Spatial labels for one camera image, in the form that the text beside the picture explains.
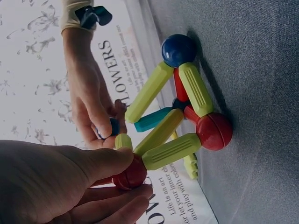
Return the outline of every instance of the blue ball connector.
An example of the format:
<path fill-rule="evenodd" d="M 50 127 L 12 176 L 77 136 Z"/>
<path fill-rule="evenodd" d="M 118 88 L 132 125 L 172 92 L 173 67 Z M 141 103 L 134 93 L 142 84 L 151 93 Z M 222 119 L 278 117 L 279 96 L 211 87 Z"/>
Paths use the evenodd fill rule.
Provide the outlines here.
<path fill-rule="evenodd" d="M 188 36 L 174 34 L 162 44 L 162 57 L 170 67 L 178 68 L 186 62 L 193 62 L 196 57 L 196 44 Z"/>
<path fill-rule="evenodd" d="M 120 124 L 118 123 L 118 120 L 116 120 L 114 118 L 110 118 L 110 122 L 111 122 L 111 126 L 112 126 L 112 133 L 111 133 L 110 137 L 118 135 L 120 133 Z M 99 137 L 102 140 L 105 140 L 104 138 L 102 138 L 102 136 L 100 135 L 97 128 L 96 128 L 96 131 L 97 131 Z"/>

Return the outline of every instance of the gray cloth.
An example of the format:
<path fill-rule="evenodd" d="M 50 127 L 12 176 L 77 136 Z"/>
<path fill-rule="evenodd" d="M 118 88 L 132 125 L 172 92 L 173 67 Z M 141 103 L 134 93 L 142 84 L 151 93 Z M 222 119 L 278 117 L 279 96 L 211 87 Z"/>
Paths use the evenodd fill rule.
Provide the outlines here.
<path fill-rule="evenodd" d="M 225 150 L 197 154 L 220 224 L 299 223 L 298 2 L 149 0 L 161 41 L 175 33 L 197 41 L 215 110 L 234 125 Z"/>

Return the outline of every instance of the finger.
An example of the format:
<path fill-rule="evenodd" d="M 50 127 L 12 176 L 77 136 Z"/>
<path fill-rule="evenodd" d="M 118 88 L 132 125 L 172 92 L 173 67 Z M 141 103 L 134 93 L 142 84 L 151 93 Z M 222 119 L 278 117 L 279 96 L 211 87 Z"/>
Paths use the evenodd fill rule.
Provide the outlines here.
<path fill-rule="evenodd" d="M 101 180 L 123 172 L 133 161 L 133 152 L 129 148 L 113 150 L 101 148 L 92 151 L 83 151 L 88 157 L 88 175 L 90 186 L 97 180 Z"/>
<path fill-rule="evenodd" d="M 77 206 L 87 202 L 104 200 L 111 197 L 120 196 L 127 193 L 126 190 L 121 190 L 117 187 L 89 188 L 85 191 Z"/>
<path fill-rule="evenodd" d="M 115 111 L 114 103 L 112 102 L 112 99 L 109 95 L 106 82 L 103 78 L 103 75 L 102 75 L 102 73 L 100 71 L 100 68 L 99 68 L 99 65 L 97 63 L 95 63 L 95 69 L 96 69 L 96 72 L 97 72 L 97 74 L 99 76 L 99 80 L 100 80 L 100 99 L 101 99 L 101 103 L 102 103 L 103 107 L 105 108 L 105 110 L 107 111 L 107 113 L 111 117 L 115 117 L 116 116 L 116 111 Z"/>
<path fill-rule="evenodd" d="M 92 129 L 93 129 L 93 132 L 98 136 L 98 138 L 100 138 L 94 124 L 92 124 Z M 116 138 L 116 136 L 111 136 L 105 140 L 101 140 L 102 145 L 100 148 L 115 148 L 115 138 Z"/>
<path fill-rule="evenodd" d="M 111 136 L 111 137 L 105 139 L 105 141 L 103 143 L 103 147 L 115 148 L 115 139 L 116 139 L 116 136 Z"/>
<path fill-rule="evenodd" d="M 97 224 L 134 224 L 143 215 L 149 206 L 148 198 L 144 196 L 138 196 L 129 202 L 126 206 L 112 214 L 111 216 L 105 218 L 104 220 L 98 222 Z"/>
<path fill-rule="evenodd" d="M 81 132 L 84 142 L 89 149 L 102 148 L 103 140 L 99 140 L 91 128 L 92 122 L 84 103 L 80 98 L 72 98 L 72 120 L 77 129 Z"/>
<path fill-rule="evenodd" d="M 71 216 L 73 220 L 78 220 L 81 223 L 94 223 L 114 214 L 138 196 L 150 198 L 151 195 L 152 187 L 150 185 L 142 185 L 118 197 L 80 205 L 72 210 Z"/>
<path fill-rule="evenodd" d="M 110 117 L 101 104 L 99 95 L 89 92 L 83 96 L 82 100 L 88 111 L 90 121 L 97 127 L 102 138 L 108 138 L 112 133 L 112 126 Z"/>
<path fill-rule="evenodd" d="M 127 107 L 125 104 L 121 102 L 120 99 L 115 101 L 115 110 L 116 110 L 116 119 L 120 125 L 120 133 L 127 133 L 126 121 L 125 121 L 125 113 L 127 111 Z"/>

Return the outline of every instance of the floral pattern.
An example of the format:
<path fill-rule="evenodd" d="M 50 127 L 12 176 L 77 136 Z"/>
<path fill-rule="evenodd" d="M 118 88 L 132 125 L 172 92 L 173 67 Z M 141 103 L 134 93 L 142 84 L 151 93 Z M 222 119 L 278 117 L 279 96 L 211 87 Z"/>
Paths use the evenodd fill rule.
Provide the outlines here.
<path fill-rule="evenodd" d="M 0 0 L 0 139 L 87 149 L 71 120 L 60 4 Z"/>

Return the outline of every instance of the magnetic building toy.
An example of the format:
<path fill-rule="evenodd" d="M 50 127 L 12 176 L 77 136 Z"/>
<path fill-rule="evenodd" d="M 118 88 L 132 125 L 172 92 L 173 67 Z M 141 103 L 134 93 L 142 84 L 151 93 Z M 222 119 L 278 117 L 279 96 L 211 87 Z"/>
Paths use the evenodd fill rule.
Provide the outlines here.
<path fill-rule="evenodd" d="M 112 19 L 104 7 L 85 7 L 76 14 L 81 26 L 87 29 L 96 22 L 106 25 Z M 93 186 L 114 183 L 120 189 L 133 189 L 143 184 L 148 170 L 159 169 L 180 159 L 184 159 L 189 176 L 197 178 L 195 152 L 201 147 L 218 151 L 229 144 L 232 126 L 224 115 L 213 112 L 212 99 L 192 63 L 196 54 L 196 44 L 186 35 L 171 35 L 163 42 L 164 60 L 154 69 L 125 114 L 126 121 L 134 123 L 138 132 L 153 130 L 134 149 L 133 162 L 125 171 L 97 181 Z M 142 117 L 172 76 L 176 89 L 172 106 Z M 178 137 L 176 129 L 184 119 L 195 125 L 195 131 Z M 111 136 L 117 135 L 116 149 L 129 147 L 133 150 L 130 137 L 119 134 L 118 121 L 113 118 L 110 121 Z"/>

